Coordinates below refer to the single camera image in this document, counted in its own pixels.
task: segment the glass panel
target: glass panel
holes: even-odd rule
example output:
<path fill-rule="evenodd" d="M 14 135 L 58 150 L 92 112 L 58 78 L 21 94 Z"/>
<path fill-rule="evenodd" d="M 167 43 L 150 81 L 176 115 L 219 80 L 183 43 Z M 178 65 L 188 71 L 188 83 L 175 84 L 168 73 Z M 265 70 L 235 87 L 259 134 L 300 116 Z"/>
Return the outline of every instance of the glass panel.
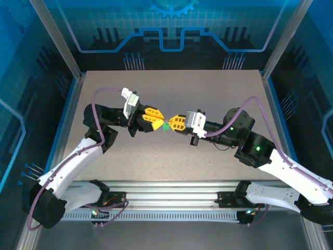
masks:
<path fill-rule="evenodd" d="M 333 180 L 333 3 L 314 1 L 271 77 L 298 162 Z"/>
<path fill-rule="evenodd" d="M 297 3 L 46 1 L 84 70 L 263 69 Z"/>
<path fill-rule="evenodd" d="M 1 1 L 0 19 L 0 249 L 15 249 L 21 188 L 45 168 L 72 75 L 29 1 Z"/>

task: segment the work surface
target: work surface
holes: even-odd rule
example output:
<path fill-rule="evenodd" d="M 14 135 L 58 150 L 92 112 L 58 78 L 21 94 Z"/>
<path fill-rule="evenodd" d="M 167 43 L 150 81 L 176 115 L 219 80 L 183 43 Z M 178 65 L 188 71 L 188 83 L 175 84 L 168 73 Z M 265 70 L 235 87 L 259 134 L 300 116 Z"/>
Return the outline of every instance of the work surface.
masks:
<path fill-rule="evenodd" d="M 83 110 L 91 103 L 92 93 L 105 87 L 137 91 L 143 105 L 159 109 L 166 119 L 187 111 L 201 109 L 208 121 L 222 123 L 231 108 L 239 107 L 248 97 L 257 96 L 263 103 L 277 136 L 272 113 L 261 76 L 257 70 L 168 70 L 168 71 L 88 71 L 67 141 L 68 155 L 87 132 Z M 96 103 L 123 107 L 119 92 L 103 92 Z M 255 119 L 253 131 L 270 139 L 258 105 L 253 102 L 246 111 Z M 273 176 L 241 164 L 235 149 L 225 152 L 213 144 L 199 141 L 190 146 L 190 135 L 163 132 L 137 132 L 130 137 L 126 128 L 119 132 L 114 145 L 82 172 L 77 180 L 268 180 Z"/>

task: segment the gray floor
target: gray floor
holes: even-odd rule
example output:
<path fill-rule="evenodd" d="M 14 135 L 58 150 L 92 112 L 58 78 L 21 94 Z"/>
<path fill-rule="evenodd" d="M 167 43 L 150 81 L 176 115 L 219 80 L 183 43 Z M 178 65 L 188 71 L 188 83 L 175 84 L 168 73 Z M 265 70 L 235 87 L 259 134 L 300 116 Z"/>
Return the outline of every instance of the gray floor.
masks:
<path fill-rule="evenodd" d="M 158 108 L 165 119 L 187 111 L 206 111 L 207 120 L 223 122 L 231 108 L 239 107 L 248 97 L 257 96 L 263 103 L 270 124 L 274 120 L 258 70 L 151 70 L 88 71 L 68 136 L 68 155 L 87 132 L 82 124 L 84 108 L 91 103 L 95 90 L 105 87 L 137 91 L 143 105 Z M 123 107 L 120 93 L 98 94 L 96 103 Z M 253 131 L 270 139 L 260 109 L 255 102 L 246 107 L 255 119 Z M 77 180 L 271 180 L 272 175 L 240 163 L 235 150 L 218 151 L 208 142 L 189 145 L 190 136 L 163 132 L 139 132 L 130 137 L 127 129 L 113 127 L 119 134 L 114 145 L 77 176 Z"/>
<path fill-rule="evenodd" d="M 253 228 L 218 222 L 115 222 L 95 229 L 90 222 L 61 222 L 42 230 L 36 249 L 311 249 L 305 235 L 301 217 L 272 211 Z"/>

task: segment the gear logo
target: gear logo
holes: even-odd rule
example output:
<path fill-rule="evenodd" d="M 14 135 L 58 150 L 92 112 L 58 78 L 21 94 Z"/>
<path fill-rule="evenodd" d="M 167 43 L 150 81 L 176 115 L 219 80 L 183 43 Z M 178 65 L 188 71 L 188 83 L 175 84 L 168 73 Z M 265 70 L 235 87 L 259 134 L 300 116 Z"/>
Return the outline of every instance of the gear logo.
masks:
<path fill-rule="evenodd" d="M 162 17 L 175 16 L 181 17 L 181 14 L 187 15 L 189 10 L 194 9 L 194 5 L 198 4 L 199 0 L 150 0 L 150 10 L 154 10 L 157 15 L 162 14 Z"/>

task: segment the blue enclosure wall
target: blue enclosure wall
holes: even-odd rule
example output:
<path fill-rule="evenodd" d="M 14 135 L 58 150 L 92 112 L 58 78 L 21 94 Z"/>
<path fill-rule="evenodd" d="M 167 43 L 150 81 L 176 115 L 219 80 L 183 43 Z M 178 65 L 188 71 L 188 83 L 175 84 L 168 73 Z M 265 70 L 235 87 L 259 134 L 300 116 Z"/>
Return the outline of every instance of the blue enclosure wall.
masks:
<path fill-rule="evenodd" d="M 333 3 L 312 3 L 272 80 L 299 163 L 333 180 Z"/>
<path fill-rule="evenodd" d="M 82 70 L 263 69 L 297 3 L 46 1 Z"/>
<path fill-rule="evenodd" d="M 24 166 L 44 169 L 72 75 L 29 1 L 0 1 L 0 39 L 0 249 L 15 249 Z"/>

